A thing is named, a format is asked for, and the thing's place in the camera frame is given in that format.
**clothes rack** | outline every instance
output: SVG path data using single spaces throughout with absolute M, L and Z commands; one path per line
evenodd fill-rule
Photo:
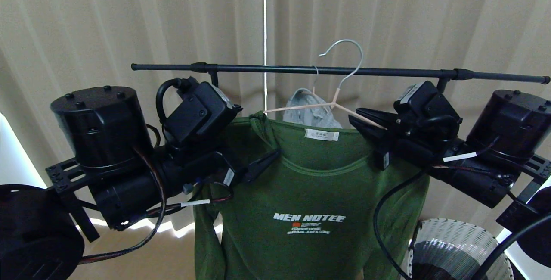
M 218 72 L 273 72 L 290 74 L 316 74 L 312 66 L 261 66 L 261 65 L 219 65 L 195 62 L 189 65 L 156 65 L 156 64 L 132 64 L 132 70 L 175 70 L 192 71 L 210 74 L 210 80 L 214 86 L 218 86 Z M 343 67 L 317 67 L 319 74 L 346 75 L 354 68 Z M 470 79 L 517 81 L 548 84 L 549 76 L 504 74 L 490 72 L 474 72 L 466 69 L 453 70 L 429 70 L 429 69 L 405 69 L 405 68 L 360 68 L 355 75 L 362 76 L 409 76 L 418 78 L 438 78 L 437 88 L 444 92 L 446 85 L 451 80 L 463 81 Z

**green t-shirt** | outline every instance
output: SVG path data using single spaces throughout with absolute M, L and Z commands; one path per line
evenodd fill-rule
M 307 129 L 314 129 L 305 137 Z M 338 132 L 338 140 L 318 131 Z M 322 135 L 328 140 L 310 137 Z M 195 207 L 195 276 L 198 280 L 394 280 L 374 237 L 379 199 L 418 169 L 399 159 L 378 170 L 374 145 L 355 129 L 313 128 L 269 120 L 262 113 L 237 118 L 224 131 L 230 147 L 252 162 L 278 147 L 283 153 L 258 179 L 234 186 L 226 203 Z M 398 192 L 384 205 L 379 228 L 401 262 L 421 212 L 429 178 Z M 224 197 L 205 186 L 201 197 Z M 213 222 L 223 218 L 218 241 Z

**gray garment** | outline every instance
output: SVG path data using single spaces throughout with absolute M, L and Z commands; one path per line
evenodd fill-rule
M 299 88 L 295 94 L 291 96 L 286 107 L 318 105 L 321 103 L 327 102 L 313 94 L 310 90 Z M 283 121 L 313 127 L 342 128 L 341 124 L 333 117 L 333 113 L 329 106 L 287 110 L 283 113 Z

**beige curtain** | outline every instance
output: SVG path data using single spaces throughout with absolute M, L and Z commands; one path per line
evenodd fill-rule
M 336 40 L 358 41 L 370 68 L 468 68 L 480 72 L 548 75 L 551 66 L 551 0 L 267 0 L 269 65 L 356 66 L 358 52 L 342 44 L 330 56 L 317 54 Z M 311 87 L 314 76 L 268 74 L 268 108 L 281 107 L 298 87 Z M 320 76 L 316 93 L 332 99 L 342 76 Z M 339 95 L 349 109 L 369 107 L 392 111 L 392 103 L 422 78 L 352 77 Z M 549 98 L 549 86 L 519 82 L 457 81 L 445 92 L 464 118 L 466 137 L 496 89 L 519 89 Z M 345 127 L 346 115 L 335 111 Z M 539 154 L 551 155 L 549 139 Z M 527 182 L 524 177 L 513 190 Z M 423 218 L 448 217 L 482 225 L 492 233 L 493 211 L 431 180 Z
M 146 121 L 159 127 L 159 84 L 190 74 L 133 72 L 131 63 L 262 64 L 262 46 L 262 0 L 0 0 L 0 111 L 50 184 L 44 168 L 73 156 L 50 111 L 57 97 L 105 84 L 129 86 Z M 244 115 L 262 109 L 262 74 L 220 73 L 220 86 Z M 167 112 L 178 101 L 168 92 Z M 80 195 L 91 198 L 85 190 Z M 171 219 L 183 227 L 191 211 Z

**robotic arm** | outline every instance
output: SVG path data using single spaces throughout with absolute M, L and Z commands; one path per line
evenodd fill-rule
M 170 87 L 183 101 L 167 117 L 163 96 Z M 124 230 L 146 217 L 157 218 L 158 228 L 164 215 L 182 209 L 181 204 L 167 205 L 167 198 L 183 190 L 189 193 L 194 184 L 211 183 L 227 189 L 226 197 L 210 200 L 223 203 L 231 199 L 235 184 L 252 182 L 280 155 L 276 150 L 243 164 L 219 137 L 241 107 L 207 82 L 169 80 L 160 86 L 156 106 L 166 140 L 163 146 L 160 134 L 146 125 L 132 88 L 88 88 L 51 104 L 75 158 L 46 169 L 53 186 L 45 190 L 20 184 L 0 187 L 2 280 L 66 279 L 78 264 L 134 251 L 156 232 L 132 248 L 83 257 L 84 241 L 73 219 L 89 241 L 99 237 L 84 208 L 101 212 L 111 229 Z M 526 193 L 515 197 L 498 223 L 516 232 L 551 211 L 549 204 L 542 203 L 543 194 L 527 202 L 551 172 L 551 163 L 535 155 L 550 130 L 550 101 L 496 91 L 466 141 L 457 137 L 461 118 L 430 82 L 412 86 L 394 107 L 397 114 L 357 111 L 387 131 L 350 118 L 377 145 L 378 168 L 387 168 L 398 156 L 491 208 L 526 172 L 534 181 Z M 157 136 L 155 146 L 148 128 Z M 435 161 L 439 154 L 449 162 Z M 96 204 L 77 199 L 74 192 L 85 186 Z M 160 208 L 151 209 L 158 203 Z M 549 226 L 539 229 L 549 232 Z M 520 243 L 535 260 L 551 266 L 548 235 L 534 233 Z

